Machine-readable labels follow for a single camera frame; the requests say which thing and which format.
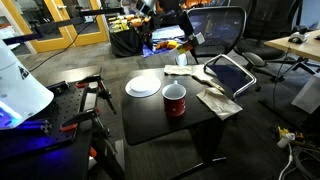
black table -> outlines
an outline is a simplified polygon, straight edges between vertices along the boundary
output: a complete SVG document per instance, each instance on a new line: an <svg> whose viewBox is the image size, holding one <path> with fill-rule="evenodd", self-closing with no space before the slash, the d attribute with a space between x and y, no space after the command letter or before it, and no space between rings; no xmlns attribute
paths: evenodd
<svg viewBox="0 0 320 180"><path fill-rule="evenodd" d="M44 86L66 80L76 82L100 74L99 66L79 68L36 77ZM95 101L89 101L87 108ZM37 153L28 153L0 163L0 179L87 179L89 148L92 143L92 123L79 123L76 139L66 146Z"/></svg>
<svg viewBox="0 0 320 180"><path fill-rule="evenodd" d="M193 70L202 66L193 66ZM156 76L161 80L160 90L149 97L135 98L125 90L122 99L122 118L125 136L129 145L138 145L152 139L189 129L195 147L202 157L203 163L176 176L181 178L212 164L215 151L221 139L225 123L221 121L196 94L208 86L200 84L191 76L165 75L164 69L148 69L132 71L127 78L147 75ZM164 112L161 90L164 86L177 80L186 90L186 111L182 116L169 117Z"/></svg>

mug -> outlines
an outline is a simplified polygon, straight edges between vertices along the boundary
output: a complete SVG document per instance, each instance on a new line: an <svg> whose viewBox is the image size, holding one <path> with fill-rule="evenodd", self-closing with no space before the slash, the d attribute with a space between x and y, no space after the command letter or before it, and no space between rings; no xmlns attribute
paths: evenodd
<svg viewBox="0 0 320 180"><path fill-rule="evenodd" d="M186 88L174 81L162 89L164 111L169 116L180 116L186 110Z"/></svg>

desk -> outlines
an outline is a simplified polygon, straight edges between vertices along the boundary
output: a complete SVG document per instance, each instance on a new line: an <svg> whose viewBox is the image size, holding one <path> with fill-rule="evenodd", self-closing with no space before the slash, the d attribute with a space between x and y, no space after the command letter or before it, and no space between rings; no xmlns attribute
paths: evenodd
<svg viewBox="0 0 320 180"><path fill-rule="evenodd" d="M75 82L99 73L99 66L91 66L36 78L46 86L63 80ZM81 122L75 141L68 146L0 162L0 179L87 179L91 129L91 121Z"/></svg>
<svg viewBox="0 0 320 180"><path fill-rule="evenodd" d="M193 66L193 70L197 68L202 66ZM189 129L195 147L203 160L199 169L211 165L225 123L196 97L196 94L208 86L200 84L191 76L165 75L163 68L132 71L126 83L140 75L158 77L161 88L154 95L144 98L131 97L123 90L122 118L128 144L134 146L169 133ZM187 90L186 112L176 118L166 116L161 93L161 89L173 83L174 80ZM187 174L190 174L190 171L178 177L181 178Z"/></svg>
<svg viewBox="0 0 320 180"><path fill-rule="evenodd" d="M320 62L320 41L314 39L315 36L320 35L320 30L308 33L310 36L303 44L290 43L288 42L289 37L266 41L265 44L283 51L287 51L290 46L291 53Z"/></svg>

white plate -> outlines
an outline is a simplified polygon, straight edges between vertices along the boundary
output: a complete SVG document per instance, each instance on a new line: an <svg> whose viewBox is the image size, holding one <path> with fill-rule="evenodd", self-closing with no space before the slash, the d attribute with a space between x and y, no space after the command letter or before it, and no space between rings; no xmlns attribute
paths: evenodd
<svg viewBox="0 0 320 180"><path fill-rule="evenodd" d="M147 97L156 93L161 87L161 81L154 76L138 76L126 85L126 92L133 97Z"/></svg>

